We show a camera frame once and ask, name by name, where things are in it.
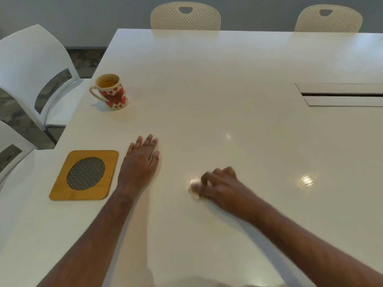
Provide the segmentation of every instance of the glossy tabletop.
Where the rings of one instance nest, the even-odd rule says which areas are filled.
[[[107,201],[48,195],[72,150],[120,153],[159,138],[155,179],[129,215],[104,286],[310,286],[257,230],[187,191],[231,165],[315,235],[383,272],[383,109],[308,107],[295,83],[383,83],[383,35],[119,29],[93,77],[121,77],[129,105],[88,92],[0,252],[0,286],[35,286]],[[309,174],[310,188],[299,185]]]

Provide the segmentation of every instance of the chair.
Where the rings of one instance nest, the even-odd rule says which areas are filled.
[[[0,251],[16,222],[40,170],[54,150],[37,150],[34,145],[0,121],[0,153],[14,145],[21,150],[0,172]]]
[[[156,7],[150,16],[150,23],[152,29],[219,30],[221,16],[209,5],[195,2],[171,2]]]
[[[338,5],[314,5],[299,15],[296,32],[358,32],[363,18],[354,9]]]
[[[41,89],[65,69],[72,77],[51,95],[39,113],[35,102]],[[47,128],[67,125],[90,81],[79,77],[64,46],[40,25],[13,33],[0,40],[0,72],[0,87],[56,144]]]

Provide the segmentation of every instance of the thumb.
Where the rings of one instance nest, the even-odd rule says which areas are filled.
[[[215,198],[215,190],[211,186],[203,185],[200,183],[193,183],[191,185],[191,189],[194,193],[197,193],[198,195],[203,196],[205,198]]]
[[[159,160],[160,160],[160,151],[156,151],[153,153],[152,160],[149,163],[150,170],[156,171]]]

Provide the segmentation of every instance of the person's right arm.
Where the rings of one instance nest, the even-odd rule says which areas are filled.
[[[192,190],[259,229],[318,287],[383,286],[382,274],[282,215],[244,186],[231,167],[206,172]]]

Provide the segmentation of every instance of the heart-patterned mug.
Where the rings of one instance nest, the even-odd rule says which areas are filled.
[[[98,90],[100,96],[93,92],[94,89]],[[95,86],[91,86],[89,91],[112,110],[120,110],[127,105],[125,90],[118,75],[108,73],[99,76],[95,81]]]

